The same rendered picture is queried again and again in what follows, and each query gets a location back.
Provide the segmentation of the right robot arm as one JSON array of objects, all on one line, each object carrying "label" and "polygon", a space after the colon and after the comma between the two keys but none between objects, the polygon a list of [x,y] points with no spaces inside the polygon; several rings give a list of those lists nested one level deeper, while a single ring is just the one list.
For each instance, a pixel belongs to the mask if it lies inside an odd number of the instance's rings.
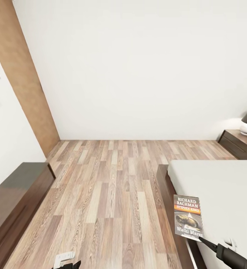
[{"label": "right robot arm", "polygon": [[218,245],[199,237],[199,239],[216,253],[216,257],[222,260],[232,269],[247,269],[247,259],[236,253],[236,241],[231,237],[223,237],[226,244]]}]

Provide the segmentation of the hardback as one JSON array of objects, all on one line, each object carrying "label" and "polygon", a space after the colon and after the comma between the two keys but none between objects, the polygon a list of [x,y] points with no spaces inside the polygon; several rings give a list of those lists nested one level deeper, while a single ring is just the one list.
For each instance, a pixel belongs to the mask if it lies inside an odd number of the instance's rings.
[{"label": "hardback", "polygon": [[204,231],[198,197],[173,195],[175,234],[202,242]]}]

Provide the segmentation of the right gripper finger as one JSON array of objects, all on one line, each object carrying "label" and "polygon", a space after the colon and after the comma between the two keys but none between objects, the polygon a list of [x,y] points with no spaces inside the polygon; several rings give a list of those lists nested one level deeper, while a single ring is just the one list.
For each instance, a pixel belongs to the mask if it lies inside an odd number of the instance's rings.
[{"label": "right gripper finger", "polygon": [[203,239],[202,237],[199,237],[199,239],[205,244],[207,245],[210,249],[212,249],[215,253],[217,252],[217,246],[216,244],[206,240],[206,239]]}]

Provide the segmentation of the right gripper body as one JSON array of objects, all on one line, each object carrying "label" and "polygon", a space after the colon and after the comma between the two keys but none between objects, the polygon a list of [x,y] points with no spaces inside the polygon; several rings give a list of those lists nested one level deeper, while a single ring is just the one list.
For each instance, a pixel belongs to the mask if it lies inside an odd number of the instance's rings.
[{"label": "right gripper body", "polygon": [[246,258],[220,243],[217,246],[216,257],[232,269],[244,269],[245,267]]}]

